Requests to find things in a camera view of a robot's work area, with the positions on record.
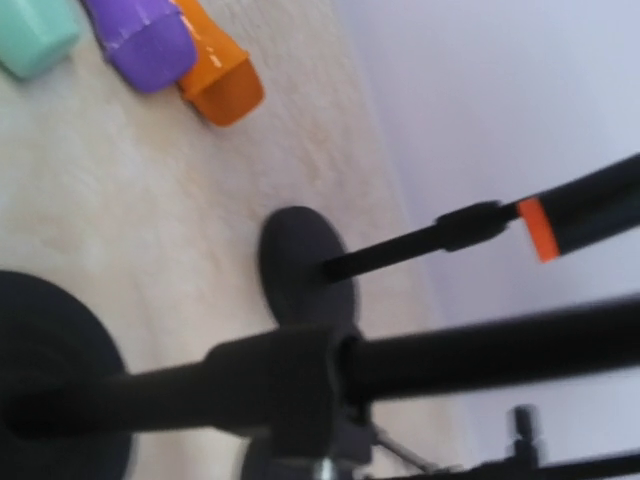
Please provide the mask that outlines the mint green toy microphone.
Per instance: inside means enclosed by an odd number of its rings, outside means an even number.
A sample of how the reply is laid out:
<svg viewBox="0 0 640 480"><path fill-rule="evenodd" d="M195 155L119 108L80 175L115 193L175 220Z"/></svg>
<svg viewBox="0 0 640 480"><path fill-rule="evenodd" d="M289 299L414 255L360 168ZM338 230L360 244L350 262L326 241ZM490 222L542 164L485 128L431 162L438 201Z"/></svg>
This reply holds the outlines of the mint green toy microphone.
<svg viewBox="0 0 640 480"><path fill-rule="evenodd" d="M1 1L1 66L28 80L64 60L80 38L68 1Z"/></svg>

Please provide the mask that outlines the purple toy microphone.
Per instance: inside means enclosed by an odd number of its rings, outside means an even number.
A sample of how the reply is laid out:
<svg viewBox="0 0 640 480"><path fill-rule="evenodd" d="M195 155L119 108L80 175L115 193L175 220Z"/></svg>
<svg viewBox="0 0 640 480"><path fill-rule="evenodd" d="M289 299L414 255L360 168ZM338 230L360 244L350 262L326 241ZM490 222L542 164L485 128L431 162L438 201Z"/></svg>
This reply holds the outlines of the purple toy microphone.
<svg viewBox="0 0 640 480"><path fill-rule="evenodd" d="M93 0L83 6L105 59L135 90L160 91L195 65L196 48L175 2Z"/></svg>

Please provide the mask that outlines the orange toy microphone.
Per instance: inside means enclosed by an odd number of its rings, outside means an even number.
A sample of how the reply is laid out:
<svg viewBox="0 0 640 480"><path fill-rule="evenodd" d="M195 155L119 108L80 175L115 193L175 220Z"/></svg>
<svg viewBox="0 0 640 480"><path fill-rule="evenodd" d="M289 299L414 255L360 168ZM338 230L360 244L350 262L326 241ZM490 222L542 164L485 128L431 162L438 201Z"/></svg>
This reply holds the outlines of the orange toy microphone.
<svg viewBox="0 0 640 480"><path fill-rule="evenodd" d="M264 100L262 81L249 52L220 28L197 0L182 0L183 21L197 60L178 82L183 98L208 121L229 127Z"/></svg>

